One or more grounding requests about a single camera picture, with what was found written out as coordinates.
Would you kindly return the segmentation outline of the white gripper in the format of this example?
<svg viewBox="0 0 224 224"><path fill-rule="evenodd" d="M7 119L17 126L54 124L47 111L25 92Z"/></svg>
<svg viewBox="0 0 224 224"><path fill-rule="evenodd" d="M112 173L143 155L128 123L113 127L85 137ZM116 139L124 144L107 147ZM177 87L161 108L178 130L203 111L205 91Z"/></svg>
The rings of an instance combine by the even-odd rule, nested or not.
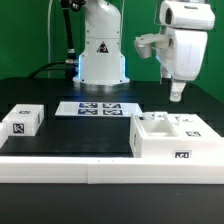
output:
<svg viewBox="0 0 224 224"><path fill-rule="evenodd" d="M208 35L204 31L166 28L168 48L158 49L156 58L160 62L161 77L173 78L170 100L179 102L185 81L198 76L206 49Z"/></svg>

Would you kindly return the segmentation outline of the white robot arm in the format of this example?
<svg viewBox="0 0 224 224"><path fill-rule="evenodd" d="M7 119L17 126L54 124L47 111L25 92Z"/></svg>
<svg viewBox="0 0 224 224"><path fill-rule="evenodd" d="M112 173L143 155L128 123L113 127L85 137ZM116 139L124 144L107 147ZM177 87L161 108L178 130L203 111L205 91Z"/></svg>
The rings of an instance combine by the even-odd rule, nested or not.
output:
<svg viewBox="0 0 224 224"><path fill-rule="evenodd" d="M127 85L125 57L121 53L122 17L106 0L60 0L65 21L71 79L76 86L109 91ZM85 10L85 49L77 55L70 25L70 11ZM157 34L138 36L134 46L139 56L156 55L163 80L171 82L170 100L181 100L188 81L197 78L207 45L207 32L215 15L207 0L158 0Z"/></svg>

